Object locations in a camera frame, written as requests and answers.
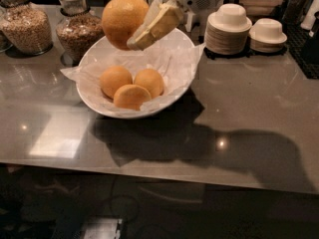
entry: white bowl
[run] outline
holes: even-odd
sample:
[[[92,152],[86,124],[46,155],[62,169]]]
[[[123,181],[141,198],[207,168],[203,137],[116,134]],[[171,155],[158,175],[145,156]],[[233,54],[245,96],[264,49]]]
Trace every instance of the white bowl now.
[[[282,44],[287,41],[287,36],[282,33],[281,23],[268,18],[256,21],[249,31],[249,37],[267,44]]]
[[[238,4],[224,4],[210,14],[208,25],[225,32],[244,32],[251,28],[251,20],[246,17],[246,10]]]
[[[174,29],[143,52],[117,50],[103,37],[89,49],[80,62],[79,74],[82,74],[83,79],[76,81],[78,93],[89,108],[107,117],[139,119],[152,116],[173,104],[187,91],[194,79],[197,63],[202,54],[203,48],[200,47],[195,46],[192,40],[178,29]],[[111,63],[124,65],[133,76],[138,69],[144,68],[146,63],[160,65],[162,69],[157,69],[164,77],[164,93],[145,103],[147,108],[142,111],[116,108],[113,101],[102,94],[99,85],[101,73]]]

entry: countertop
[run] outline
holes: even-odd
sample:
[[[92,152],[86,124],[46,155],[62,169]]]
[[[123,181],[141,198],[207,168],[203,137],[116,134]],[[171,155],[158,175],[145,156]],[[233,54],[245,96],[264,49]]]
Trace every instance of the countertop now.
[[[54,30],[60,7],[40,7]],[[37,57],[0,54],[0,162],[319,191],[319,82],[306,79],[289,52],[203,55],[174,105],[151,118],[111,119],[89,109],[62,75],[70,59],[53,39]]]

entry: orange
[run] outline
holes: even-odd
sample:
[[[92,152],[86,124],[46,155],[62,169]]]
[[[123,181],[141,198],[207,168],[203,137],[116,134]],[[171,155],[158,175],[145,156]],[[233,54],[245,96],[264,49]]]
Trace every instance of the orange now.
[[[127,41],[143,23],[148,10],[145,0],[111,0],[102,14],[102,27],[109,42],[120,50],[129,50]]]
[[[152,68],[138,71],[134,78],[134,84],[146,88],[152,98],[156,98],[163,93],[164,83],[161,74]]]
[[[100,87],[103,93],[112,99],[121,86],[131,84],[132,81],[132,75],[128,69],[123,66],[111,66],[101,74]]]
[[[121,86],[114,95],[114,105],[117,108],[140,110],[142,103],[152,99],[149,91],[138,85]]]

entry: table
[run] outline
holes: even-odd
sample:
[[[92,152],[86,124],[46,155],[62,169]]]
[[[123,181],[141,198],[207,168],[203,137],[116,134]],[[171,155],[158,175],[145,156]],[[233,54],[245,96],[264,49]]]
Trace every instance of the table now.
[[[40,7],[54,29],[60,7]],[[72,65],[53,38],[41,56],[0,54],[0,162],[318,192],[319,83],[289,53],[202,56],[191,88],[172,107],[125,120],[81,101],[60,72]]]

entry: stacked bowl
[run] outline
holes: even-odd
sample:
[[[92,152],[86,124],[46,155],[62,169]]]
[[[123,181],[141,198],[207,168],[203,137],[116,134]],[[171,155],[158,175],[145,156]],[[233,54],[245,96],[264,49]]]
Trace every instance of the stacked bowl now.
[[[206,48],[216,54],[235,55],[245,48],[251,20],[237,4],[224,4],[210,14],[205,31]]]
[[[249,31],[249,47],[262,53],[275,53],[284,47],[287,36],[282,25],[273,19],[259,19]]]

